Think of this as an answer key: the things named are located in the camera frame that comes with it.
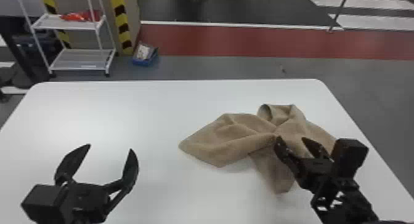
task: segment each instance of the shelf tier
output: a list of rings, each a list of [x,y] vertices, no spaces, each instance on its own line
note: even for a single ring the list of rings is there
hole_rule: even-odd
[[[95,30],[94,22],[65,21],[58,14],[43,14],[34,24],[33,29],[58,29],[58,30]],[[96,22],[96,29],[99,30],[104,23],[106,16],[102,16]]]
[[[50,65],[50,70],[106,70],[111,65],[115,49],[64,49]]]

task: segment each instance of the concrete floor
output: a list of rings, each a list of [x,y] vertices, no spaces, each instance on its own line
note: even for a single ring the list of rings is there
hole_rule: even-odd
[[[58,72],[54,81],[317,78],[331,89],[414,196],[413,66],[414,62],[391,60],[162,56],[145,68],[119,57],[111,78],[101,72]],[[0,104],[0,125],[21,97]]]

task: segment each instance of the white shelf rack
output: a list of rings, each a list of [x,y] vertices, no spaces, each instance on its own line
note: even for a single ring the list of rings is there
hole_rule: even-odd
[[[23,14],[26,18],[26,22],[30,24],[30,19],[23,5],[22,0],[17,0],[20,7],[23,10]],[[87,0],[90,14],[94,13],[91,0]],[[105,14],[104,4],[102,0],[99,0],[100,10],[103,15],[99,21],[95,20],[94,16],[91,16],[92,21],[88,22],[77,22],[77,21],[65,21],[60,18],[60,15],[49,14],[47,9],[44,7],[44,14],[37,19],[31,26],[30,31],[34,37],[34,41],[39,49],[39,52],[43,58],[44,64],[47,66],[49,74],[53,75],[54,71],[59,70],[102,70],[105,71],[105,75],[109,76],[109,68],[112,63],[113,57],[115,56],[115,42],[113,40],[112,32],[108,24],[107,16]],[[104,49],[102,47],[102,41],[100,40],[99,31],[102,25],[106,23],[109,37],[111,39],[112,48]],[[68,49],[65,47],[62,40],[62,51],[56,56],[52,64],[49,64],[47,58],[42,50],[40,42],[36,35],[36,30],[54,30],[57,35],[57,30],[83,30],[83,31],[94,31],[96,40],[98,42],[98,49]]]
[[[101,50],[64,49],[50,66],[51,70],[106,70],[115,55],[115,49],[102,50],[106,61],[102,61]]]
[[[106,21],[106,16],[103,15],[99,22],[96,22],[96,29]],[[57,14],[43,14],[31,27],[36,30],[58,29],[58,30],[95,30],[93,22],[77,22],[65,21]]]

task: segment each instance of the red wall stripe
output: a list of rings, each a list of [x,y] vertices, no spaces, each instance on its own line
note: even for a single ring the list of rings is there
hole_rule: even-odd
[[[414,32],[142,25],[161,55],[414,60]]]

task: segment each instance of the beige towel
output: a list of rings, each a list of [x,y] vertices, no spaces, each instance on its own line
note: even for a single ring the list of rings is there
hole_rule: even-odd
[[[329,153],[335,138],[307,121],[294,105],[262,105],[258,114],[223,114],[183,140],[179,148],[192,156],[223,167],[250,156],[275,193],[291,188],[294,177],[273,151],[274,140],[282,136],[300,157],[311,157],[302,137],[321,143]]]

